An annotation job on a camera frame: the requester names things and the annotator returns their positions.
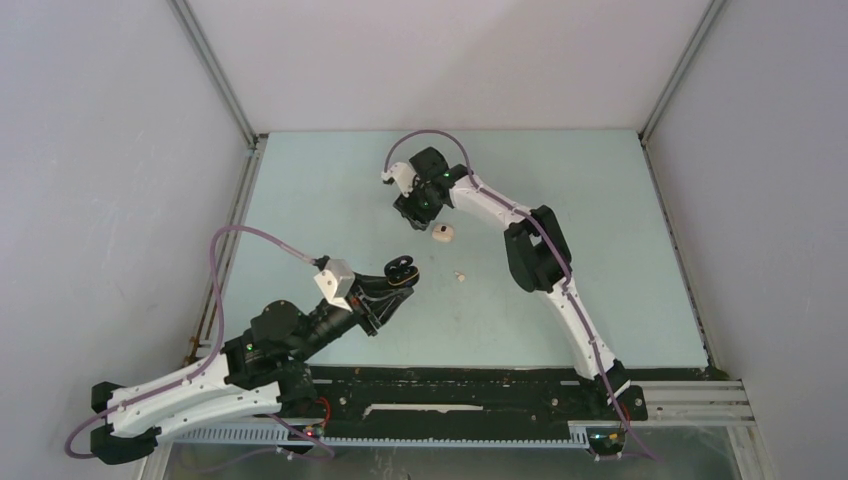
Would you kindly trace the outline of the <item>black earbud charging case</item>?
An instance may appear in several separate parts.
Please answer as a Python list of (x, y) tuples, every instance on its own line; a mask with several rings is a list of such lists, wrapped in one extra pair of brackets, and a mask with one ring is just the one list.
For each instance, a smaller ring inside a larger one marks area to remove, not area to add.
[(385, 264), (384, 277), (392, 287), (412, 287), (420, 280), (420, 271), (412, 256), (401, 255)]

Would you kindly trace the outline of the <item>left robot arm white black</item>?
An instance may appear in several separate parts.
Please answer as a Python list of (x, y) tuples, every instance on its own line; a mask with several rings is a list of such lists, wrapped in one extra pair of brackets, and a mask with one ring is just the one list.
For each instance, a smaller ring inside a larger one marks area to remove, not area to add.
[(141, 385), (93, 386), (91, 406), (103, 423), (90, 433), (91, 453), (107, 465), (120, 465), (218, 421), (308, 414), (317, 391), (307, 360), (356, 327), (376, 335), (413, 294), (418, 279), (407, 256), (386, 266), (381, 276), (336, 277), (324, 269), (317, 283), (342, 293), (325, 297), (310, 313), (274, 301), (213, 355)]

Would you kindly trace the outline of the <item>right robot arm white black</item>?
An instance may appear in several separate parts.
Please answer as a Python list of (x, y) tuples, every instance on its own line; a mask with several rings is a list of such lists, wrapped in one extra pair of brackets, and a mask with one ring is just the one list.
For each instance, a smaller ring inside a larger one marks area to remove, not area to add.
[(508, 199), (467, 166), (449, 166), (433, 147), (406, 162), (387, 162), (381, 179), (398, 187), (394, 208), (416, 230), (426, 229), (444, 207), (450, 207), (500, 231), (512, 279), (526, 292), (543, 294), (569, 335), (573, 366), (585, 385), (581, 392), (585, 411), (606, 418), (620, 407), (631, 380), (585, 309), (570, 249), (551, 208), (530, 209)]

